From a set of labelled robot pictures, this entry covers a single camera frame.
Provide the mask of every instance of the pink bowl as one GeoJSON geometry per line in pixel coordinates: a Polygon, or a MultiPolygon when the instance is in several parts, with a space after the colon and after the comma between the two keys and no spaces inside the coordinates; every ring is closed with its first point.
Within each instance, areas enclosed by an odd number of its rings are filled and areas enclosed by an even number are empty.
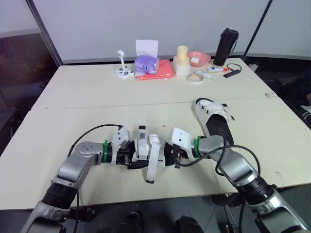
{"type": "Polygon", "coordinates": [[[210,61],[210,56],[203,52],[191,51],[187,54],[187,56],[190,58],[190,60],[192,57],[197,57],[200,59],[199,63],[190,62],[190,64],[194,67],[202,67],[206,64],[206,62],[210,61]]]}

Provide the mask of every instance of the white toy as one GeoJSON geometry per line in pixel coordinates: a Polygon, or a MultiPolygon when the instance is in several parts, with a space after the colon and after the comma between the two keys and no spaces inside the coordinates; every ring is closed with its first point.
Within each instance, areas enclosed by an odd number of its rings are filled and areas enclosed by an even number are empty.
{"type": "Polygon", "coordinates": [[[116,74],[124,79],[127,77],[134,77],[134,71],[124,65],[124,52],[122,50],[118,51],[118,57],[121,59],[122,68],[116,69],[116,74]]]}

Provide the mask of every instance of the black shoe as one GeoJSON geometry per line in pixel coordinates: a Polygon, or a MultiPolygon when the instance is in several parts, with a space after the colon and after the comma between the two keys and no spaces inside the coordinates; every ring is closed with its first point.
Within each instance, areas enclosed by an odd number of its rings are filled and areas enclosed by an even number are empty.
{"type": "Polygon", "coordinates": [[[138,212],[129,213],[120,223],[117,233],[143,233],[143,219],[138,212]]]}
{"type": "Polygon", "coordinates": [[[203,230],[194,218],[189,216],[181,216],[181,218],[175,222],[175,232],[203,233],[203,230]]]}

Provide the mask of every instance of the purple tissue box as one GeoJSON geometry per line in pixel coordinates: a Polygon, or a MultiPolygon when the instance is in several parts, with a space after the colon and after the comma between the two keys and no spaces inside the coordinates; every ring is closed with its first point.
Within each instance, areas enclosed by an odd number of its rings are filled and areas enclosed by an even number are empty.
{"type": "Polygon", "coordinates": [[[134,67],[136,72],[155,74],[159,67],[159,59],[147,55],[138,56],[135,59],[134,67]]]}

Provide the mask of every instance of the black thermos bottle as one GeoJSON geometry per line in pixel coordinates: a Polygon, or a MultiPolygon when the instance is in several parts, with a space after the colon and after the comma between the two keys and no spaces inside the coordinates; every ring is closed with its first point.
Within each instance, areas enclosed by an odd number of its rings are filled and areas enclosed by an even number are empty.
{"type": "Polygon", "coordinates": [[[222,67],[225,64],[227,57],[230,54],[233,44],[239,37],[239,33],[236,30],[226,28],[220,35],[220,41],[215,54],[213,64],[222,67]]]}

